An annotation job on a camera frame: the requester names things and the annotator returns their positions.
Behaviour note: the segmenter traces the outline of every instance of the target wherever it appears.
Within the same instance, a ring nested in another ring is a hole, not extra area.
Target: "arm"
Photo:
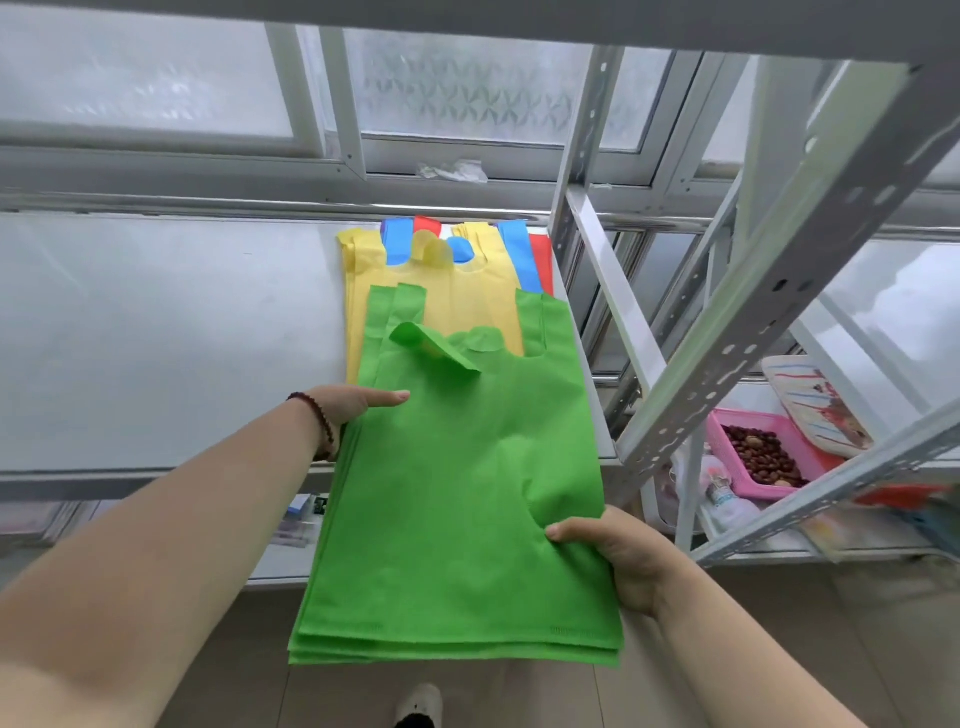
[[[608,507],[601,519],[568,519],[546,534],[557,543],[594,544],[611,562],[620,600],[657,620],[711,725],[863,726],[705,571],[645,523]]]
[[[368,406],[409,397],[351,386],[309,394],[337,432]],[[287,401],[26,569],[0,593],[0,705],[10,722],[154,725],[322,438],[310,407]]]

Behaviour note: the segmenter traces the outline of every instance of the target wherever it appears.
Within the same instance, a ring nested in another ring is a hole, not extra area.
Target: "yellow non-woven bag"
[[[487,223],[464,223],[456,226],[453,234],[469,241],[473,260],[455,264],[445,241],[431,231],[418,231],[414,233],[410,260],[388,266],[379,231],[354,228],[337,235],[344,260],[348,382],[357,380],[372,285],[422,286],[427,292],[425,326],[443,335],[478,326],[497,327],[503,332],[507,350],[523,356],[516,315],[520,282],[500,233]]]

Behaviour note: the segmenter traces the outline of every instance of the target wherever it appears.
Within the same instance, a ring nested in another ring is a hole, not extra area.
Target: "green non-woven bag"
[[[495,328],[416,323],[423,301],[417,286],[371,291],[361,381],[375,367],[375,386],[411,399],[348,431],[291,662],[615,662],[609,565],[543,535],[604,507],[566,304],[517,291],[516,357]]]

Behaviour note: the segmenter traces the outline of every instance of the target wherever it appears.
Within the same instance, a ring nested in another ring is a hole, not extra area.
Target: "pink basket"
[[[773,432],[780,438],[783,449],[797,462],[800,475],[811,482],[845,462],[841,457],[820,452],[810,445],[789,417],[768,415],[764,412],[745,412],[739,409],[718,408],[707,417],[707,442],[710,443],[713,454],[727,466],[733,480],[731,488],[740,497],[753,498],[754,500],[780,500],[800,489],[784,485],[757,483],[750,477],[743,461],[740,460],[740,456],[733,449],[730,438],[723,431],[723,425],[753,427]]]

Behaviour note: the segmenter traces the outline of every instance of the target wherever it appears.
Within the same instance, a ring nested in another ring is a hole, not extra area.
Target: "bottle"
[[[710,514],[720,531],[731,531],[760,515],[755,503],[744,500],[730,488],[731,478],[719,459],[704,454],[700,467],[700,484],[707,489]]]

